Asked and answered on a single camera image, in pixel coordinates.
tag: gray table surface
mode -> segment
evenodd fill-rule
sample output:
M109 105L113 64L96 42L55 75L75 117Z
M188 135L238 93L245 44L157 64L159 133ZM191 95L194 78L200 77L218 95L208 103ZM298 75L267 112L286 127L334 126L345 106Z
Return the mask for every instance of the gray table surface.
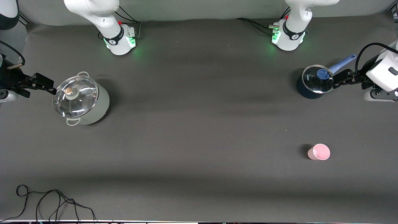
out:
M317 100L294 88L309 65L396 40L392 16L314 18L308 29L284 52L243 21L148 22L138 47L115 56L94 26L30 26L23 71L56 85L87 71L111 108L68 127L48 93L3 104L0 217L20 212L15 188L26 184L106 220L397 223L398 104L364 101L360 85ZM316 143L327 161L307 158ZM34 219L30 200L20 219ZM42 218L56 204L45 199ZM71 206L61 218L75 219Z

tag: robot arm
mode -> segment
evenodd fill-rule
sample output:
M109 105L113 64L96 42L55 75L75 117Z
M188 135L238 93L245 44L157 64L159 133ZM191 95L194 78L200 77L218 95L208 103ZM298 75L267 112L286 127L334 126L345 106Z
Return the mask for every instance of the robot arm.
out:
M365 46L361 53L372 45L387 47L371 43ZM398 50L398 41L393 42L390 47L391 50ZM371 88L363 93L365 100L398 102L398 54L391 50L382 50L380 54L368 60L361 70L353 72L351 69L346 69L334 75L334 88L361 83L363 90Z
M2 0L0 2L0 30L13 28L19 20L19 8L16 0ZM4 54L0 54L0 103L11 102L18 98L18 95L29 98L30 92L26 89L45 90L55 94L57 90L53 88L54 81L35 73L33 76L25 75L20 69L25 64L23 56L13 47L5 42L0 44L13 50L22 58L22 63L14 65Z
M335 5L339 0L285 0L291 11L287 19L281 19L274 23L279 29L272 38L272 43L284 51L296 49L305 34L305 29L312 19L313 6Z
M135 30L119 25L111 14L119 8L119 0L64 0L69 11L93 23L104 36L107 48L115 55L127 54L136 46Z

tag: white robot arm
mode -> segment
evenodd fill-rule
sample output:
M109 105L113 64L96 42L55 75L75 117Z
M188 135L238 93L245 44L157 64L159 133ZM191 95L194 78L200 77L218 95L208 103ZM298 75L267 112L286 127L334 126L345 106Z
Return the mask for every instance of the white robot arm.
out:
M335 5L340 0L285 0L290 6L290 14L287 19L282 18L274 23L279 26L272 38L272 43L284 51L296 49L305 35L305 29L312 19L313 6Z
M119 8L119 0L64 0L69 11L93 23L104 36L107 48L115 55L127 54L136 46L135 30L119 25L111 14Z
M20 10L16 0L2 0L0 2L0 30L11 29L17 25Z
M384 47L358 70L359 58L367 47ZM333 76L334 88L343 85L361 84L363 99L367 101L398 102L398 40L386 46L381 43L366 45L357 57L355 71L346 69Z

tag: pink cup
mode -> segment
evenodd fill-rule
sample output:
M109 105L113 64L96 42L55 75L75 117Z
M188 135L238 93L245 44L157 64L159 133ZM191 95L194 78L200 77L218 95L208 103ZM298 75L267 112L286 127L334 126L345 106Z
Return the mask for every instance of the pink cup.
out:
M327 160L329 156L330 150L324 144L316 144L308 150L308 157L312 160Z

